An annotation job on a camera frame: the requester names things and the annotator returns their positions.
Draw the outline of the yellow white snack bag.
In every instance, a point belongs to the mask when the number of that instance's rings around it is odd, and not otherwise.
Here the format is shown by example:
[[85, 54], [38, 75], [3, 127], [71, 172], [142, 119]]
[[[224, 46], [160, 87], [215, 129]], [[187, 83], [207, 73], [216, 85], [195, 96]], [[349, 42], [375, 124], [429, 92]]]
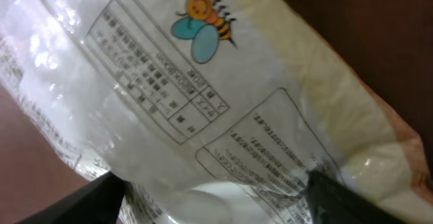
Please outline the yellow white snack bag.
[[1, 82], [125, 223], [311, 223], [313, 170], [432, 222], [419, 135], [282, 0], [1, 0]]

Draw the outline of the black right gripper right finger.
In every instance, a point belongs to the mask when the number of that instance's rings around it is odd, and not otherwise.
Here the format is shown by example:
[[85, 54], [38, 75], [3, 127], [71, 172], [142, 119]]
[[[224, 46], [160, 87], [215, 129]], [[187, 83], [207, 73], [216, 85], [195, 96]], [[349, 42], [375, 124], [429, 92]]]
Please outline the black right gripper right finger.
[[306, 201], [314, 224], [404, 224], [319, 171], [309, 173]]

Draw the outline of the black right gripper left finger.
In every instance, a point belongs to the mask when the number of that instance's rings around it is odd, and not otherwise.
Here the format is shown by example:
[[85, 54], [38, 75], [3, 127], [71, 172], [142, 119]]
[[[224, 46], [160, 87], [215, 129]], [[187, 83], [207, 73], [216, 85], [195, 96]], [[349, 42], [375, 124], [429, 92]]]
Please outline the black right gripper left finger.
[[116, 224], [126, 183], [108, 172], [19, 224]]

